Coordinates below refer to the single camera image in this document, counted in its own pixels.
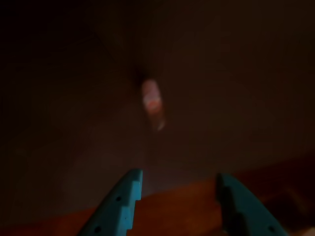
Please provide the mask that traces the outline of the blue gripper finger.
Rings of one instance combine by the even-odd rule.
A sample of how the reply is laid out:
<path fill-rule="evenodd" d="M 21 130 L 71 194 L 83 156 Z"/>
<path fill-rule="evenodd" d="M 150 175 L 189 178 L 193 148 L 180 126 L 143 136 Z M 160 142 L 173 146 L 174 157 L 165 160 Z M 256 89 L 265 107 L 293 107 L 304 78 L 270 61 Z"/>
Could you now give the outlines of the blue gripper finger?
<path fill-rule="evenodd" d="M 229 236 L 286 236 L 288 233 L 264 204 L 237 178 L 216 175 L 216 200 L 222 229 Z"/>
<path fill-rule="evenodd" d="M 136 201 L 141 200 L 143 171 L 128 171 L 81 228 L 80 236 L 126 236 L 132 229 Z"/>

